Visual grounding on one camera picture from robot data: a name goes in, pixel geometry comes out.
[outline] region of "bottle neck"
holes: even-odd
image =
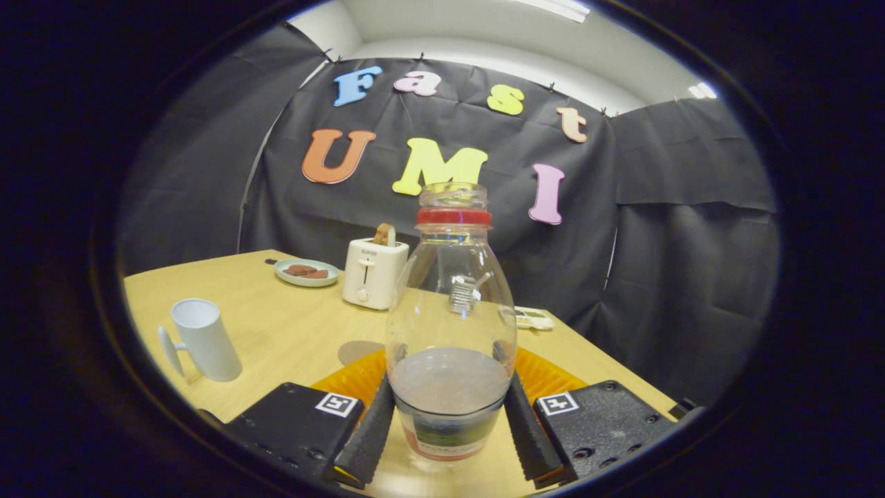
[[[420,242],[428,244],[487,244],[489,226],[470,224],[423,224],[420,225]]]

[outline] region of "food on plate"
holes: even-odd
[[[328,278],[329,270],[327,269],[318,269],[312,273],[308,273],[307,275],[301,275],[303,278]]]
[[[316,271],[317,271],[316,268],[311,267],[311,266],[307,266],[307,265],[292,265],[292,266],[282,270],[282,272],[285,273],[286,275],[292,275],[292,276],[305,276],[310,273],[314,273]]]

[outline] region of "clear plastic bottle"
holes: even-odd
[[[412,450],[461,460],[485,445],[510,385],[513,298],[488,243],[486,189],[434,183],[419,202],[420,243],[388,314],[387,372]]]

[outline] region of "letter m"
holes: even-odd
[[[393,182],[393,190],[401,194],[417,196],[421,193],[418,177],[424,175],[424,184],[445,182],[477,183],[480,167],[489,155],[479,149],[464,149],[455,152],[448,162],[443,160],[439,145],[427,138],[411,138],[406,144],[412,148],[409,162],[405,165],[403,177]]]

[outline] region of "table surface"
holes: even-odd
[[[267,250],[158,268],[124,279],[129,311],[142,342],[170,384],[195,408],[229,422],[283,382],[311,385],[342,368],[338,348],[352,340],[382,343],[385,311],[352,305],[341,297],[342,276],[328,287],[304,288],[281,281],[265,260],[291,258]],[[169,311],[176,301],[215,302],[242,362],[230,382],[203,377],[187,354],[184,376],[165,358],[158,337],[163,325],[180,341]],[[576,377],[596,384],[620,382],[673,420],[675,404],[608,354],[554,317],[551,331],[519,330],[518,343]],[[487,446],[456,463],[431,463],[408,448],[395,412],[374,480],[373,496],[522,496],[535,492],[519,466],[506,413],[501,410]]]

